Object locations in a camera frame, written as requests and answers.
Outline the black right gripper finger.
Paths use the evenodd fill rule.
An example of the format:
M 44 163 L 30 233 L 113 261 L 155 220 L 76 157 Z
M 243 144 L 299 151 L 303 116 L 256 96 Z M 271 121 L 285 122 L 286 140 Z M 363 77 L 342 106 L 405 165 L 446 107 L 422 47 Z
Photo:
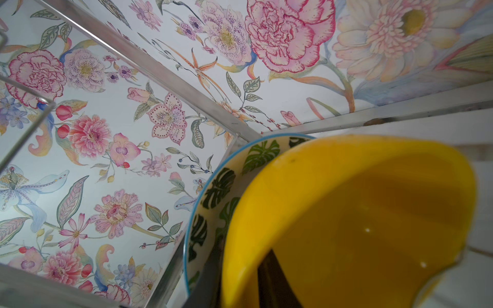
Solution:
M 260 307 L 302 307 L 273 250 L 258 267 L 258 289 Z

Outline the green leaf pattern bowl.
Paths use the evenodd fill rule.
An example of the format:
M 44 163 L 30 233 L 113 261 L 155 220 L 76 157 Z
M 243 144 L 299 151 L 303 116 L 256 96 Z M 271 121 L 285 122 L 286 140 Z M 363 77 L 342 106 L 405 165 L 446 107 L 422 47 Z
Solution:
M 236 205 L 273 159 L 312 136 L 280 133 L 250 142 L 227 157 L 205 183 L 184 237 L 184 281 L 190 296 L 218 240 L 225 239 Z

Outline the yellow bowl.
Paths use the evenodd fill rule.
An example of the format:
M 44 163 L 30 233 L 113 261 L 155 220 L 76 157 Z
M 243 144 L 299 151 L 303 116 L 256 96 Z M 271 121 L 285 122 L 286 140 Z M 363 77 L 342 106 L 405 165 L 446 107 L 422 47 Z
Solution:
M 314 139 L 249 184 L 225 245 L 222 307 L 260 307 L 273 250 L 302 307 L 418 307 L 466 247 L 476 205 L 468 160 L 439 142 Z

